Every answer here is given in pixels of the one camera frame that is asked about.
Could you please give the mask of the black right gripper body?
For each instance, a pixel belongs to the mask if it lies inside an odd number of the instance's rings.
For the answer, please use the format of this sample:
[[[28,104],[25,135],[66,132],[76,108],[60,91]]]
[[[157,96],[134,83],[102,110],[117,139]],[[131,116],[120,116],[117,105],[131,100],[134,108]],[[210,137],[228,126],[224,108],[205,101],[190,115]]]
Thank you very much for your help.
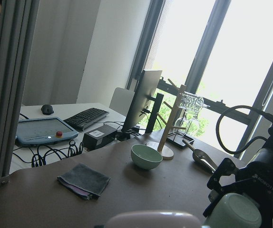
[[[259,205],[262,217],[273,217],[273,123],[268,133],[270,137],[245,167],[239,169],[229,158],[223,159],[207,183],[217,196],[205,209],[205,217],[227,193],[247,195]]]

